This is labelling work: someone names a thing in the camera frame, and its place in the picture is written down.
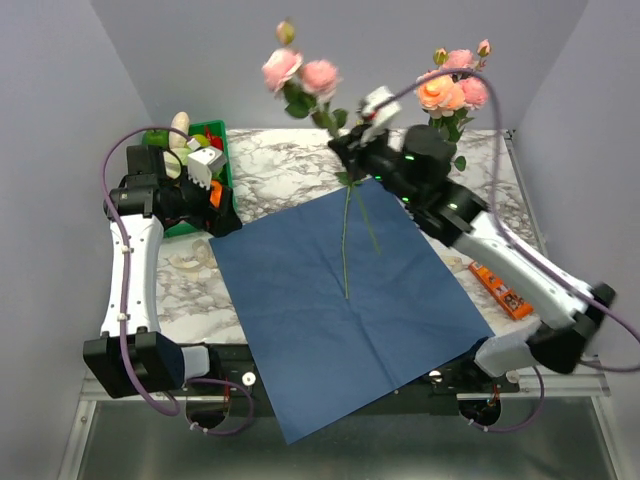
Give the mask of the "cream ribbon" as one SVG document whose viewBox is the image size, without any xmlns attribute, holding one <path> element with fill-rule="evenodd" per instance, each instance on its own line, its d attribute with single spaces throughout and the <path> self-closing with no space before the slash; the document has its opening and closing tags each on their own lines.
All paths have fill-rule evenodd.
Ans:
<svg viewBox="0 0 640 480">
<path fill-rule="evenodd" d="M 192 252 L 185 258 L 173 254 L 168 258 L 169 264 L 185 274 L 197 274 L 202 270 L 217 268 L 213 250 L 208 241 L 196 240 L 191 245 Z"/>
</svg>

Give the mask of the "blue wrapping paper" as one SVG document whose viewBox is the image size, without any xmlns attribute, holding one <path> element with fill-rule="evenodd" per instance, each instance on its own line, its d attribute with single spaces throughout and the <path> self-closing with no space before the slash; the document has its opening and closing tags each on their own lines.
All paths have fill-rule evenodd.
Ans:
<svg viewBox="0 0 640 480">
<path fill-rule="evenodd" d="M 396 198 L 372 180 L 213 239 L 287 443 L 467 352 L 491 329 Z"/>
</svg>

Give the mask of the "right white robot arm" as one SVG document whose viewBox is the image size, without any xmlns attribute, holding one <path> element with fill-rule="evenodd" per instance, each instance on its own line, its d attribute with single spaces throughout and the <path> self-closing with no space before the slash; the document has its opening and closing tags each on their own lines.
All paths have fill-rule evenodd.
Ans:
<svg viewBox="0 0 640 480">
<path fill-rule="evenodd" d="M 510 370 L 541 365 L 568 375 L 599 330 L 604 315 L 590 306 L 596 300 L 610 306 L 615 291 L 563 273 L 539 252 L 508 244 L 498 233 L 488 204 L 467 187 L 450 179 L 454 146 L 433 127 L 410 127 L 399 150 L 383 132 L 365 143 L 365 128 L 329 141 L 350 180 L 371 176 L 399 198 L 417 226 L 429 237 L 452 247 L 488 268 L 533 306 L 537 324 L 477 343 L 460 379 L 480 392 Z"/>
</svg>

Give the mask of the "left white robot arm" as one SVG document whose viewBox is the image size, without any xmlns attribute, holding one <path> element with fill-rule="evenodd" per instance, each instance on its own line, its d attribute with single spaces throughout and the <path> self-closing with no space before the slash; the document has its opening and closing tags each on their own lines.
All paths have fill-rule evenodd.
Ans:
<svg viewBox="0 0 640 480">
<path fill-rule="evenodd" d="M 115 399 L 174 391 L 186 382 L 212 394 L 222 380 L 215 349 L 180 345 L 161 332 L 157 263 L 166 230 L 181 222 L 213 237 L 241 229 L 233 190 L 217 177 L 227 157 L 200 147 L 178 162 L 176 177 L 160 147 L 130 146 L 126 158 L 127 173 L 104 203 L 113 246 L 109 304 L 99 337 L 83 345 L 83 359 Z"/>
</svg>

